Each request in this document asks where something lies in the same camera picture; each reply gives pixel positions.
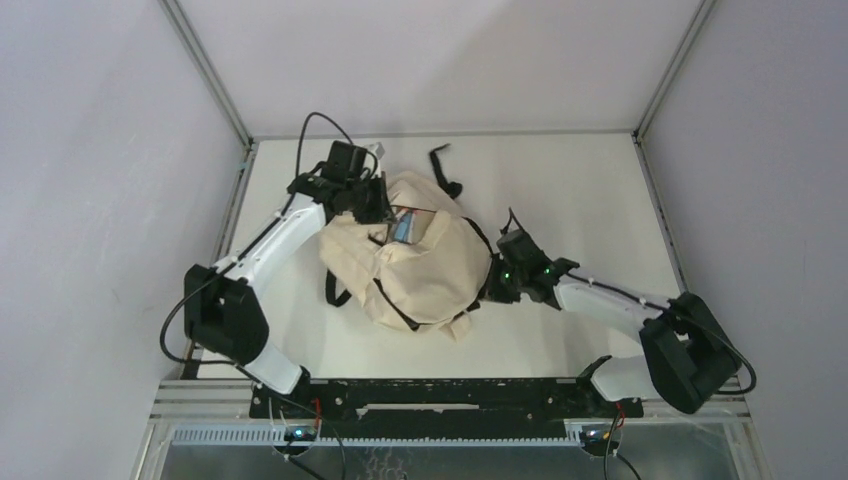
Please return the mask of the beige canvas student bag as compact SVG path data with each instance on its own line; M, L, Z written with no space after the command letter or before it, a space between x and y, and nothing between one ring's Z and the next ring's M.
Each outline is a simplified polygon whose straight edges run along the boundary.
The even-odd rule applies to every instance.
M318 253L329 304L354 301L377 325L418 335L440 331L460 341L471 329L469 314L480 306L495 253L459 205L463 187L445 177L440 151L428 154L432 176L405 171L389 178L391 223L338 216L318 233ZM415 213L410 244L392 239L404 211Z

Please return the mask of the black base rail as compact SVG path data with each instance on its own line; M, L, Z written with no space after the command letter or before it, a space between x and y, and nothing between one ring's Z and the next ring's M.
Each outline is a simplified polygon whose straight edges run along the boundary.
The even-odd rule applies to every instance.
M563 438L569 421L641 418L639 400L608 401L579 378L311 379L287 396L254 387L252 419L327 420L356 440Z

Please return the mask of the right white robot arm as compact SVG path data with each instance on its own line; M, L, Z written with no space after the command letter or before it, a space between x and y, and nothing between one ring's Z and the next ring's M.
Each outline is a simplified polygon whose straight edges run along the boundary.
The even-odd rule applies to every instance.
M729 340L706 302L685 291L675 298L640 294L591 276L576 261L550 258L522 228L503 228L487 295L498 303L523 296L587 316L638 344L630 357L607 355L580 375L578 402L592 416L621 400L661 399L694 414L750 362Z

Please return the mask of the light blue eraser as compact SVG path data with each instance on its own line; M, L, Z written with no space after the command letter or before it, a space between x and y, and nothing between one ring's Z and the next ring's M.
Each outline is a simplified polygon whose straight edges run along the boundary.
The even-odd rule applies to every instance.
M415 213L413 211L402 212L395 224L392 239L396 242L410 244L412 232L414 230L414 220Z

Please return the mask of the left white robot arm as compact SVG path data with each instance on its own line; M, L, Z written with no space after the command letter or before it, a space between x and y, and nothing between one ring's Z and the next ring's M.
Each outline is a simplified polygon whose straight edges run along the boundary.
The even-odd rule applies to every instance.
M308 372L274 345L260 299L285 262L333 218L390 219L383 155L379 142L333 142L326 160L294 177L283 205L246 246L209 267L194 265L184 277L185 335L275 391L274 404L290 417L311 407Z

